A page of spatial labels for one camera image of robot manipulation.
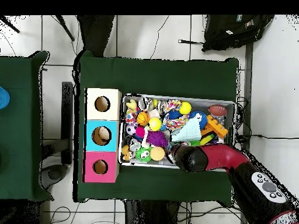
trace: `black cable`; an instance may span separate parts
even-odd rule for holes
[[[4,36],[4,38],[7,40],[9,46],[11,47],[11,49],[12,49],[12,51],[13,51],[13,53],[16,55],[15,50],[12,48],[12,46],[11,46],[10,42],[8,41],[8,39],[5,37],[5,35],[4,35],[3,33],[1,33],[1,34],[2,34],[2,35]]]
[[[159,40],[159,31],[164,27],[164,25],[165,25],[166,21],[168,20],[169,16],[170,16],[170,15],[167,16],[167,18],[166,18],[166,20],[164,21],[162,27],[160,27],[160,29],[158,30],[158,38],[157,38],[157,41],[156,41],[155,50],[154,50],[154,52],[152,53],[150,59],[152,59],[152,56],[154,56],[154,54],[155,54],[155,52],[156,52],[156,47],[157,47],[157,43],[158,43],[158,40]]]

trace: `green tablecloth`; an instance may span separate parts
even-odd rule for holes
[[[236,101],[238,60],[162,61],[80,58],[78,185],[75,196],[137,200],[222,201],[231,204],[231,184],[224,172],[190,174],[176,169],[121,166],[116,183],[83,183],[84,88],[111,88],[122,93]]]
[[[39,70],[47,56],[0,57],[0,86],[11,97],[0,109],[0,199],[51,198],[39,184]]]

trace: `green plush toy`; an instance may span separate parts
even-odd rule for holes
[[[136,151],[135,158],[138,159],[141,162],[149,162],[151,160],[150,151],[151,147],[148,149],[140,148],[138,151]]]

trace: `plush toy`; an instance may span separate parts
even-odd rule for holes
[[[137,103],[135,100],[131,99],[130,102],[126,103],[127,107],[131,109],[134,113],[137,112]]]
[[[147,125],[148,122],[149,122],[149,120],[150,120],[150,118],[149,118],[148,114],[145,113],[145,112],[141,112],[137,116],[137,123],[140,124],[140,125],[142,125],[142,126]]]
[[[166,147],[168,140],[162,131],[149,131],[147,135],[147,142],[157,147]]]
[[[136,159],[138,159],[141,162],[149,162],[151,160],[150,156],[151,148],[148,149],[141,148],[136,152]]]
[[[192,113],[189,114],[189,119],[194,117],[199,119],[199,126],[200,129],[202,130],[208,123],[207,116],[202,111],[193,111]]]
[[[185,115],[185,114],[189,114],[191,112],[191,105],[189,102],[182,102],[182,105],[180,106],[180,113]]]
[[[135,157],[136,153],[129,151],[128,145],[124,145],[121,149],[121,153],[123,154],[123,159],[126,161],[131,160]]]
[[[138,107],[141,111],[151,111],[154,109],[154,103],[150,98],[141,97],[138,101]]]
[[[132,109],[126,111],[126,124],[137,126],[137,114]]]
[[[159,131],[162,125],[161,120],[158,118],[152,118],[148,123],[151,131]]]

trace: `metal bar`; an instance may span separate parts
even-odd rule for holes
[[[45,158],[68,148],[68,139],[58,139],[47,143],[43,142],[43,145],[41,146],[42,159],[44,160]]]
[[[17,33],[20,33],[19,29],[17,29],[5,16],[0,15],[0,20],[4,22],[7,26],[9,26],[11,29],[16,31]]]
[[[71,38],[72,42],[75,41],[75,38],[73,37],[73,35],[71,34],[71,32],[68,30],[67,25],[65,25],[65,21],[62,18],[62,16],[57,16],[55,15],[57,20],[60,22],[60,24],[62,25],[62,27],[64,28],[64,30],[67,32],[68,36]]]
[[[72,125],[73,125],[72,83],[62,82],[61,99],[61,139],[68,140],[67,149],[61,151],[61,164],[72,164]]]

